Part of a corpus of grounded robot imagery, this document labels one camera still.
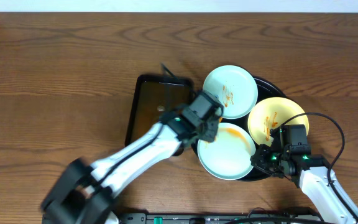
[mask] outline sauce stain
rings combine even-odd
[[[241,140],[246,144],[247,148],[250,149],[247,139],[239,131],[232,128],[225,128],[224,130],[235,137],[241,138]]]
[[[276,116],[277,116],[277,112],[274,112],[272,128],[276,127],[276,125],[278,124],[278,122],[274,122],[274,119],[276,119]]]
[[[269,117],[268,116],[266,117],[265,126],[266,126],[266,141],[268,141],[270,139]]]
[[[223,85],[222,99],[223,99],[224,107],[228,107],[229,104],[234,105],[233,92],[226,85]]]
[[[272,128],[276,127],[276,125],[278,124],[278,122],[275,122],[277,116],[277,112],[274,112],[273,115],[273,122],[272,122]],[[267,116],[266,120],[264,121],[264,133],[266,133],[266,141],[270,140],[270,128],[269,128],[269,124],[270,124],[270,119]]]

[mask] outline wood grain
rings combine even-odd
[[[39,204],[65,166],[124,146],[136,78],[159,63],[197,88],[240,65],[346,135],[334,170],[358,205],[358,14],[0,13],[0,223],[40,223]],[[335,127],[309,117],[314,153],[330,161]],[[191,150],[136,179],[123,207],[247,213],[313,206],[285,180],[223,181]]]

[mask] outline black cable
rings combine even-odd
[[[163,75],[163,79],[164,79],[164,85],[165,85],[165,111],[170,111],[170,107],[171,107],[171,94],[169,92],[169,84],[168,84],[168,80],[167,80],[167,75],[165,73],[164,67],[162,66],[162,75]]]
[[[129,158],[131,158],[132,156],[134,156],[135,154],[137,154],[138,152],[140,152],[141,150],[145,149],[147,146],[151,145],[156,139],[157,137],[160,135],[162,128],[164,127],[163,124],[161,124],[160,129],[158,130],[158,132],[156,133],[156,135],[146,144],[144,144],[143,146],[141,146],[140,148],[136,149],[135,151],[131,152],[128,156],[124,157],[123,159],[121,159],[120,161],[118,161],[116,164],[114,164],[112,167],[110,167],[109,171],[103,176],[102,179],[100,179],[98,181],[98,185],[101,185],[106,178],[112,174],[114,172],[114,170],[121,165],[123,162],[127,161]]]
[[[335,185],[334,185],[334,181],[331,180],[331,170],[333,169],[335,162],[339,159],[339,156],[341,156],[344,148],[345,148],[345,135],[342,131],[342,128],[340,127],[340,125],[333,120],[332,118],[330,118],[329,116],[322,114],[322,113],[314,113],[314,112],[309,112],[309,113],[302,113],[302,114],[298,114],[293,116],[292,118],[286,120],[282,125],[287,124],[288,122],[290,122],[291,120],[299,117],[299,116],[303,116],[303,115],[316,115],[316,116],[322,116],[324,118],[327,118],[328,120],[330,120],[332,123],[335,124],[335,126],[338,128],[339,132],[341,133],[341,137],[342,137],[342,146],[341,149],[339,150],[338,154],[336,155],[336,157],[334,158],[333,162],[329,165],[328,170],[327,170],[327,179],[328,179],[328,184],[331,186],[331,188],[333,189],[335,195],[338,197],[338,199],[342,202],[342,204],[345,206],[345,208],[349,211],[349,213],[353,216],[353,218],[356,220],[356,224],[358,223],[358,216],[356,215],[356,213],[350,208],[350,206],[345,202],[345,200],[342,198],[342,196],[339,194],[339,192],[336,190]]]
[[[286,177],[285,175],[284,175],[284,178],[286,178],[287,180],[289,180],[289,181],[291,181],[288,177]]]
[[[287,218],[287,217],[257,217],[257,218],[241,218],[234,221],[229,221],[225,224],[239,224],[245,222],[287,222],[287,223],[300,223],[300,224],[332,224],[328,222],[306,220],[303,218]]]
[[[196,92],[194,91],[194,89],[192,89],[192,87],[186,85],[182,80],[180,80],[176,75],[174,75],[163,63],[161,63],[161,69],[162,69],[162,74],[164,75],[165,72],[167,72],[170,76],[172,76],[176,81],[178,81],[179,83],[181,83],[184,86],[187,86],[191,93],[193,94],[193,96],[196,96]]]
[[[267,214],[267,216],[270,217],[270,215],[267,213],[266,209],[264,209],[264,208],[262,208],[262,207],[256,207],[256,208],[253,208],[253,209],[248,213],[247,218],[249,218],[249,217],[252,215],[252,212],[253,212],[255,209],[261,209],[261,210],[263,210],[263,211]]]

